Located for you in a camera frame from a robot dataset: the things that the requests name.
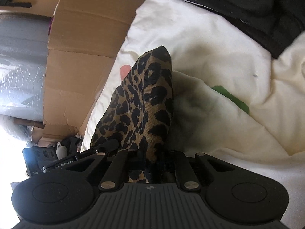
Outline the leopard print garment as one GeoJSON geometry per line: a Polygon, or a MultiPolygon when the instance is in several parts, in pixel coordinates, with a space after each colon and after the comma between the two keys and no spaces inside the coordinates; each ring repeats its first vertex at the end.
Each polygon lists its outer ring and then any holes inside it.
{"type": "Polygon", "coordinates": [[[172,60],[164,46],[140,56],[96,125],[90,147],[115,139],[118,149],[138,152],[129,182],[150,183],[161,176],[174,111],[172,60]]]}

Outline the black storage bag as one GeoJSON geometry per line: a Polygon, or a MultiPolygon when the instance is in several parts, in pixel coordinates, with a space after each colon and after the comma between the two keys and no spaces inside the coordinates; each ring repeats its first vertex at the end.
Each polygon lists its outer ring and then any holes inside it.
{"type": "Polygon", "coordinates": [[[184,0],[221,15],[278,58],[304,32],[304,0],[184,0]]]}

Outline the brown cardboard sheet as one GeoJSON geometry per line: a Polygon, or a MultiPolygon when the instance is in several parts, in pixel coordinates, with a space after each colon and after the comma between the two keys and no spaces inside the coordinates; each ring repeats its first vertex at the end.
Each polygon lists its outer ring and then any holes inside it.
{"type": "Polygon", "coordinates": [[[58,1],[49,34],[39,145],[85,133],[136,9],[144,1],[58,1]]]}

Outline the grey plastic-wrapped mattress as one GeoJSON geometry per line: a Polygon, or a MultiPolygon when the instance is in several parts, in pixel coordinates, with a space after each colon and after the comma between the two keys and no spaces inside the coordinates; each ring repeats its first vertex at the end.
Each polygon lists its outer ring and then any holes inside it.
{"type": "Polygon", "coordinates": [[[50,17],[1,12],[1,114],[43,121],[50,17]]]}

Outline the white bear print blanket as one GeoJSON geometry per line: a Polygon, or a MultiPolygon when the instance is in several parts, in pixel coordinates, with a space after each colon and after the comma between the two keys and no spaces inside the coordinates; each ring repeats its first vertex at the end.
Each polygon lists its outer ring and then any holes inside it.
{"type": "Polygon", "coordinates": [[[182,0],[146,0],[89,118],[83,147],[129,67],[164,46],[173,69],[173,148],[205,152],[284,185],[282,222],[304,227],[304,34],[277,58],[220,15],[182,0]]]}

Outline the black clothes pile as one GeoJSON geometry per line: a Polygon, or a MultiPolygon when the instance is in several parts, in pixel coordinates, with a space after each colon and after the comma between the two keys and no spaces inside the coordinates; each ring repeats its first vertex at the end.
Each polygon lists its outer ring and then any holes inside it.
{"type": "Polygon", "coordinates": [[[70,136],[57,143],[56,154],[57,158],[63,159],[71,154],[81,151],[83,139],[80,135],[70,136]]]}

